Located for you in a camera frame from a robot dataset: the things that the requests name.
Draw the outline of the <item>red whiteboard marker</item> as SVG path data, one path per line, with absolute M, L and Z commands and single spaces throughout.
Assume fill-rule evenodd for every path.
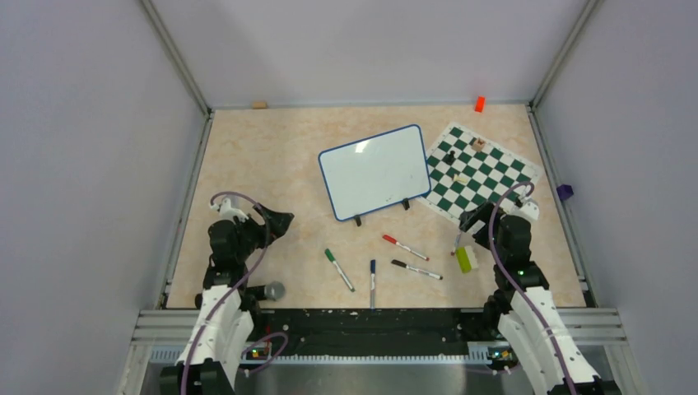
M 430 258 L 429 258 L 428 256 L 426 256 L 426 255 L 424 255 L 424 254 L 422 254 L 422 253 L 417 252 L 415 249 L 412 249 L 412 248 L 408 247 L 408 246 L 405 245 L 405 244 L 402 244 L 401 242 L 399 242 L 397 239 L 395 239 L 394 237 L 392 237 L 392 236 L 390 236 L 390 235 L 383 234 L 383 235 L 382 235 L 382 239 L 388 241 L 388 242 L 391 243 L 391 244 L 394 244 L 394 245 L 398 246 L 398 247 L 401 248 L 401 249 L 407 250 L 409 253 L 411 253 L 411 254 L 417 256 L 418 258 L 420 258 L 420 259 L 422 259 L 422 260 L 424 260 L 424 261 L 429 261 L 429 260 L 430 260 Z

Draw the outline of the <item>blue framed whiteboard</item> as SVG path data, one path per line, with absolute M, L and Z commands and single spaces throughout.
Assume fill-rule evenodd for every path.
M 401 128 L 336 146 L 318 163 L 337 221 L 356 221 L 374 211 L 431 192 L 421 127 Z

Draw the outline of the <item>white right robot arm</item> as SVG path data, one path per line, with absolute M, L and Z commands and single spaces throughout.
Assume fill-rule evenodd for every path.
M 472 237 L 495 259 L 497 289 L 483 309 L 483 329 L 510 344 L 536 394 L 618 394 L 619 386 L 602 379 L 575 344 L 531 258 L 531 228 L 539 215 L 533 201 L 510 212 L 484 202 L 459 217 L 461 233 L 483 222 Z

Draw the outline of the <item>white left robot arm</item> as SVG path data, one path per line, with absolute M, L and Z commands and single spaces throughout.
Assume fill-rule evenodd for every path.
M 256 251 L 266 251 L 291 226 L 294 215 L 254 205 L 256 221 L 235 207 L 231 197 L 216 206 L 221 218 L 208 227 L 211 247 L 202 292 L 196 298 L 198 317 L 184 350 L 158 378 L 162 394 L 232 394 L 244 358 L 261 351 L 270 360 L 271 335 L 250 342 L 263 332 L 262 300 L 275 300 L 285 290 L 280 283 L 248 285 L 246 263 Z

